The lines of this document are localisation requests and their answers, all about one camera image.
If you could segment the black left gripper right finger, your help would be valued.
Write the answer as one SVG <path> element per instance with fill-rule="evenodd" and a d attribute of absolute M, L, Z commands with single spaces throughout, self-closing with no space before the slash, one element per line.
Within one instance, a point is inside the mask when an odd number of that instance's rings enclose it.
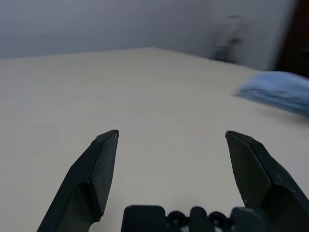
<path fill-rule="evenodd" d="M 307 232 L 309 200 L 287 170 L 254 138 L 230 130 L 225 138 L 244 205 L 262 209 L 276 232 Z"/>

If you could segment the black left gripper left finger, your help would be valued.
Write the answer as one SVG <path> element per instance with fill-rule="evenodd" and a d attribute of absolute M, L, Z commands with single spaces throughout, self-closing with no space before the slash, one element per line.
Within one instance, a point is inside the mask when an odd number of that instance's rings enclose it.
<path fill-rule="evenodd" d="M 118 130 L 95 138 L 67 172 L 38 231 L 87 232 L 104 215 L 110 193 Z"/>

